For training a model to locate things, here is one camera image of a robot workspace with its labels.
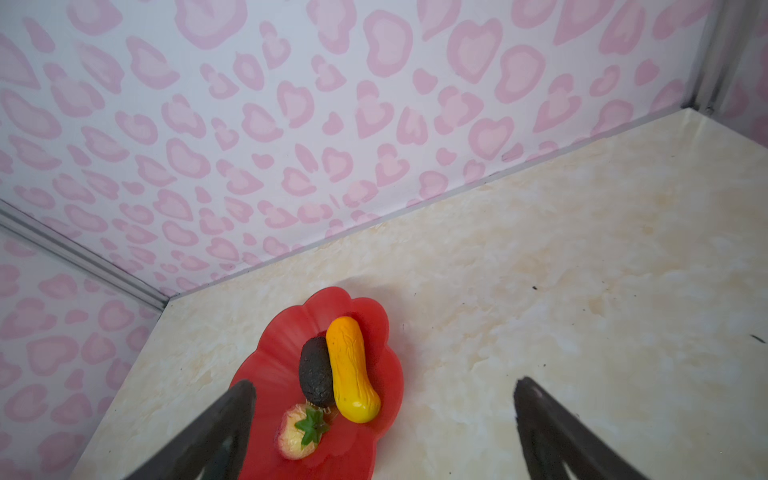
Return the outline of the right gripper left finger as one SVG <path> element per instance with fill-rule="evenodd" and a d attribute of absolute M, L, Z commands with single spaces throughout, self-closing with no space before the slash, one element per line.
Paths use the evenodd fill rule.
<path fill-rule="evenodd" d="M 236 479 L 244 465 L 256 390 L 248 380 L 230 387 L 130 479 Z"/>

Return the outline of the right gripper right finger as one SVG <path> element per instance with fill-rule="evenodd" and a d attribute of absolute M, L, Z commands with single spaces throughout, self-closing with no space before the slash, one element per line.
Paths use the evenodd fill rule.
<path fill-rule="evenodd" d="M 513 399 L 530 478 L 645 477 L 532 378 L 523 377 L 516 382 Z"/>

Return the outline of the pink fake strawberry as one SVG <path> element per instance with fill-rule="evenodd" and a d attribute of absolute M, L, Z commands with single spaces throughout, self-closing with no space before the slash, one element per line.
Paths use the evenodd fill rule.
<path fill-rule="evenodd" d="M 296 404 L 286 411 L 276 435 L 276 446 L 287 460 L 312 455 L 330 430 L 326 411 L 312 404 Z"/>

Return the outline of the dark brown fake avocado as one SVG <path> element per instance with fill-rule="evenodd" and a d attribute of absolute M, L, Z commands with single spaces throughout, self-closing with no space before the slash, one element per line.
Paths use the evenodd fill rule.
<path fill-rule="evenodd" d="M 335 405 L 333 372 L 324 336 L 309 339 L 302 347 L 298 377 L 305 399 L 320 408 Z"/>

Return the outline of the yellow fake squash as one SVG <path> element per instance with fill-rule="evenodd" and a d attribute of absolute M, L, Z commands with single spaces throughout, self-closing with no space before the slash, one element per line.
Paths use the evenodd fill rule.
<path fill-rule="evenodd" d="M 365 424 L 374 420 L 381 400 L 367 373 L 362 331 L 352 317 L 335 319 L 326 332 L 335 404 L 347 420 Z"/>

